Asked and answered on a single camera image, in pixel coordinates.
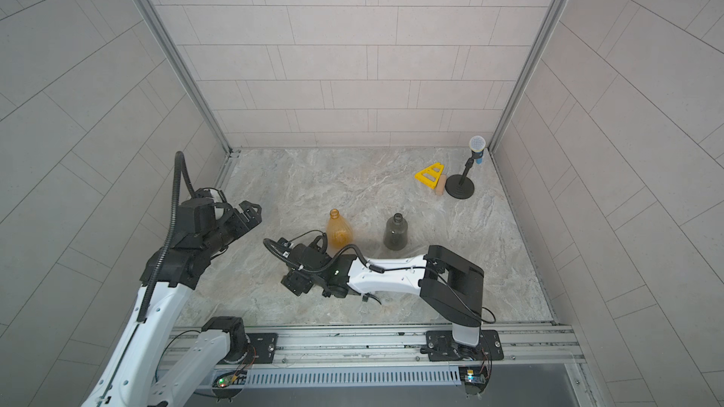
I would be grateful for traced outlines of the black white spray nozzle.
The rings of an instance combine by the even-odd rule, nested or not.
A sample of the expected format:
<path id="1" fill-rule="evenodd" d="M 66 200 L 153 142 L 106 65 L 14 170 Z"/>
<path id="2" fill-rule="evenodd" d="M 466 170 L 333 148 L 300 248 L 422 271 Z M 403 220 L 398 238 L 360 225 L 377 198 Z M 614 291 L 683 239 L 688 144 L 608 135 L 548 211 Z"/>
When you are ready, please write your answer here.
<path id="1" fill-rule="evenodd" d="M 377 296 L 375 296 L 374 294 L 366 293 L 366 294 L 364 294 L 364 295 L 362 296 L 362 301 L 363 301 L 363 303 L 367 303 L 367 302 L 370 301 L 370 300 L 373 300 L 373 301 L 376 301 L 376 302 L 379 303 L 379 304 L 382 304 L 382 301 L 381 301 Z"/>

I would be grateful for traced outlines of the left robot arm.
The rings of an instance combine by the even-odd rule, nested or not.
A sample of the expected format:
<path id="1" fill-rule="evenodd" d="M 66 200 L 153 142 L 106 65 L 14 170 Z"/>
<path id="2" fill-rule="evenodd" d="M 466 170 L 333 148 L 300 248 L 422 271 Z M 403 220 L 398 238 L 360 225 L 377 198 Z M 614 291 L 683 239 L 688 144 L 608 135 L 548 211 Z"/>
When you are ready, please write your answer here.
<path id="1" fill-rule="evenodd" d="M 183 406 L 216 365 L 241 365 L 252 345 L 238 317 L 215 317 L 163 375 L 156 371 L 173 326 L 211 261 L 261 224 L 261 207 L 226 203 L 214 188 L 175 203 L 164 245 L 148 261 L 132 318 L 87 406 Z"/>

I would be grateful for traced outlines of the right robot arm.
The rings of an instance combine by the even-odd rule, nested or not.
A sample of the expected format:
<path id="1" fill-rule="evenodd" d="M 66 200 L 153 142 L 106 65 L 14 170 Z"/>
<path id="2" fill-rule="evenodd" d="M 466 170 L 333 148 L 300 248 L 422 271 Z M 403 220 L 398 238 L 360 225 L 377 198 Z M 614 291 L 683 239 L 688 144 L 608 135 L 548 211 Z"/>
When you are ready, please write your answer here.
<path id="1" fill-rule="evenodd" d="M 422 352 L 432 361 L 489 360 L 481 326 L 485 273 L 471 261 L 445 247 L 431 245 L 425 254 L 402 259 L 368 259 L 348 244 L 334 256 L 316 243 L 294 245 L 286 239 L 264 240 L 265 248 L 288 267 L 282 285 L 295 296 L 318 286 L 326 298 L 360 296 L 375 299 L 378 292 L 414 295 L 452 324 L 443 337 L 428 337 Z"/>

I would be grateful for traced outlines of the orange plastic bottle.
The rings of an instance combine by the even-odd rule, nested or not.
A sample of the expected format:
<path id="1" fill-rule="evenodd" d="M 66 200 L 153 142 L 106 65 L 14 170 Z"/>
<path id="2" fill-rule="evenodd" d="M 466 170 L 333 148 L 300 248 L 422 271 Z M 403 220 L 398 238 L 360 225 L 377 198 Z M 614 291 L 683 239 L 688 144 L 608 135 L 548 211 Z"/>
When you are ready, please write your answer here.
<path id="1" fill-rule="evenodd" d="M 336 250 L 351 244 L 354 240 L 352 226 L 337 209 L 332 209 L 329 213 L 326 235 L 329 247 Z"/>

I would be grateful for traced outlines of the dark grey bottle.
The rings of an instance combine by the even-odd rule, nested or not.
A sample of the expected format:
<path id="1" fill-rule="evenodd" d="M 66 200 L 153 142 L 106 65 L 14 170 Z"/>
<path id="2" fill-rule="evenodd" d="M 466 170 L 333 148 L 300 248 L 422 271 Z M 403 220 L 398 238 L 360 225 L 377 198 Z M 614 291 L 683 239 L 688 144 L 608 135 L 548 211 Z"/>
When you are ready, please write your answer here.
<path id="1" fill-rule="evenodd" d="M 388 219 L 383 239 L 388 250 L 403 250 L 408 243 L 408 223 L 402 213 Z"/>

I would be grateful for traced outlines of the yellow triangle block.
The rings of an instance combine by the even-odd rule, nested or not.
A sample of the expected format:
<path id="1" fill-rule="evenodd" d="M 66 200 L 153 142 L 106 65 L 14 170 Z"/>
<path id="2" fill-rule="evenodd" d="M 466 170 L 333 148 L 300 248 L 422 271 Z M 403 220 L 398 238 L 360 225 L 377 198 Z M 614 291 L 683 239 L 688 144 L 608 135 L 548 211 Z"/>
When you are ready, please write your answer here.
<path id="1" fill-rule="evenodd" d="M 427 188 L 435 190 L 439 184 L 439 180 L 444 173 L 445 166 L 442 163 L 436 162 L 425 169 L 418 171 L 414 178 L 422 183 Z"/>

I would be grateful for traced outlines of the microphone on black stand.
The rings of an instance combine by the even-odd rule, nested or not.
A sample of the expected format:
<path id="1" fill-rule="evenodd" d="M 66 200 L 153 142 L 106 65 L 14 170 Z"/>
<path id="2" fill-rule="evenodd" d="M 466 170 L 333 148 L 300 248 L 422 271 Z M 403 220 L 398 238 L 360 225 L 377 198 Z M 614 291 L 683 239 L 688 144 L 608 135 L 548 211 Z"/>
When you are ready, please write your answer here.
<path id="1" fill-rule="evenodd" d="M 474 164 L 481 164 L 486 152 L 486 140 L 482 136 L 473 136 L 469 140 L 471 156 L 465 163 L 463 173 L 455 174 L 447 178 L 445 191 L 458 200 L 467 200 L 473 196 L 475 191 L 474 183 L 469 179 L 469 172 Z"/>

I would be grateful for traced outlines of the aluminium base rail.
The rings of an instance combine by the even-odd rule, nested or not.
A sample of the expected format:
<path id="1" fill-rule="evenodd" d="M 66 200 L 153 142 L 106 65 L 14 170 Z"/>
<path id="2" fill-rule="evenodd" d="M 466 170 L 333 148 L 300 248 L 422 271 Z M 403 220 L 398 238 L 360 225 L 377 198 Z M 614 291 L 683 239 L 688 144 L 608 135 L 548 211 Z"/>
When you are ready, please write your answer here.
<path id="1" fill-rule="evenodd" d="M 173 331 L 149 371 L 118 369 L 98 385 L 125 405 L 181 405 L 194 393 L 231 399 L 243 390 L 462 386 L 482 392 L 510 366 L 562 365 L 577 382 L 584 363 L 568 326 L 512 324 L 481 331 L 481 350 L 454 344 L 446 325 L 254 327 L 250 350 L 226 364 L 220 332 Z"/>

